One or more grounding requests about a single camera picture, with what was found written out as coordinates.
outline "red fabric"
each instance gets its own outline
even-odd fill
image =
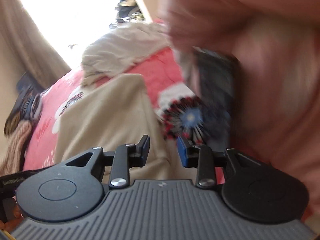
[[[167,87],[182,82],[179,66],[173,59],[171,49],[166,48],[151,56],[144,62],[131,68],[128,73],[143,75],[154,109],[158,108],[158,94]],[[24,170],[47,167],[54,163],[54,150],[58,134],[52,133],[54,125],[69,96],[80,86],[82,69],[74,69],[55,83],[43,96],[43,110],[37,127],[29,143]],[[100,86],[109,78],[102,78],[96,85]]]

